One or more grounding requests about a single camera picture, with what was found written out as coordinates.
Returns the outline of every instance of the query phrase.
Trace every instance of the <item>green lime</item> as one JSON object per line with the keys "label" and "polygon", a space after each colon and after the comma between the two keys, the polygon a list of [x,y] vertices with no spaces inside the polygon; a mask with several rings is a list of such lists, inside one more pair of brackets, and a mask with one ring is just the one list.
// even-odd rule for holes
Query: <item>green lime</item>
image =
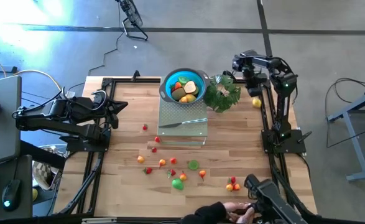
{"label": "green lime", "polygon": [[178,82],[181,83],[182,85],[187,84],[187,82],[189,82],[189,78],[187,77],[178,77]]}
{"label": "green lime", "polygon": [[188,168],[190,170],[197,170],[199,168],[199,162],[196,160],[189,161]]}
{"label": "green lime", "polygon": [[199,87],[197,87],[196,86],[196,90],[193,92],[193,93],[191,93],[192,95],[196,95],[196,94],[198,94],[199,93]]}

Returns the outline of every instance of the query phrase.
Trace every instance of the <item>fruit in bowl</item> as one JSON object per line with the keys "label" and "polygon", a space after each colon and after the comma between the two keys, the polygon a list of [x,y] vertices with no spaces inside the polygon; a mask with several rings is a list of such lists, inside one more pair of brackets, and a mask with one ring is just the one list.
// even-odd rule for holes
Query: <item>fruit in bowl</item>
{"label": "fruit in bowl", "polygon": [[199,94],[199,88],[187,77],[178,77],[178,81],[170,86],[172,98],[179,103],[194,102]]}

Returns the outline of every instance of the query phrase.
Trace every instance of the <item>desk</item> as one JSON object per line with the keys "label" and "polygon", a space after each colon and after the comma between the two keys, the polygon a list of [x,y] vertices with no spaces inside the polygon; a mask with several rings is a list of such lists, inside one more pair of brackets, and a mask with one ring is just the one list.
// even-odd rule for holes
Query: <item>desk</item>
{"label": "desk", "polygon": [[[87,77],[83,96],[100,89],[104,77]],[[119,114],[119,128],[112,130],[109,151],[105,154],[95,216],[112,217],[183,217],[198,207],[211,203],[246,202],[247,189],[243,181],[248,174],[258,179],[270,179],[268,157],[262,150],[261,113],[251,105],[247,91],[242,90],[239,104],[223,114],[208,109],[208,138],[204,146],[162,146],[154,141],[157,134],[159,110],[158,83],[118,83],[115,100],[128,101],[129,105]],[[293,109],[290,122],[296,127]],[[143,131],[146,123],[148,130]],[[145,163],[137,163],[137,156]],[[55,212],[59,212],[73,198],[83,179],[87,153],[78,152],[65,164]],[[170,165],[169,159],[178,162]],[[315,201],[307,167],[295,154],[286,154],[290,184],[309,210],[316,213]],[[160,170],[159,159],[167,165]],[[187,169],[187,161],[196,159],[200,170],[206,170],[204,181],[198,171]],[[144,167],[153,167],[145,175]],[[185,189],[171,187],[172,179],[167,170],[179,175],[184,171],[188,180]],[[240,191],[225,189],[229,176],[236,176]],[[88,190],[85,206],[89,205]]]}
{"label": "desk", "polygon": [[15,178],[21,180],[21,201],[17,209],[6,212],[2,208],[2,190],[14,178],[16,160],[0,164],[0,220],[32,217],[32,157],[19,157],[17,165]]}

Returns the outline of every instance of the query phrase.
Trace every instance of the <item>green plant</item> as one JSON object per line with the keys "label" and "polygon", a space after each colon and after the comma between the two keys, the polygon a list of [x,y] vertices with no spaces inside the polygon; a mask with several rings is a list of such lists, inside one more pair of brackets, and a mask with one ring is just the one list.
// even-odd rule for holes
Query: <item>green plant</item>
{"label": "green plant", "polygon": [[240,100],[241,88],[236,87],[228,75],[215,75],[210,78],[204,101],[207,106],[217,113],[228,110]]}

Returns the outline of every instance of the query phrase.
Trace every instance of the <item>computer mouse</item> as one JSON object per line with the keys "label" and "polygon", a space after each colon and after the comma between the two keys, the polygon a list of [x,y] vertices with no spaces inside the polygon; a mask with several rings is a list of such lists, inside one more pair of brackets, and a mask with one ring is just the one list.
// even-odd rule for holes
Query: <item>computer mouse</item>
{"label": "computer mouse", "polygon": [[11,212],[19,206],[19,200],[21,198],[21,181],[11,180],[2,190],[2,208]]}

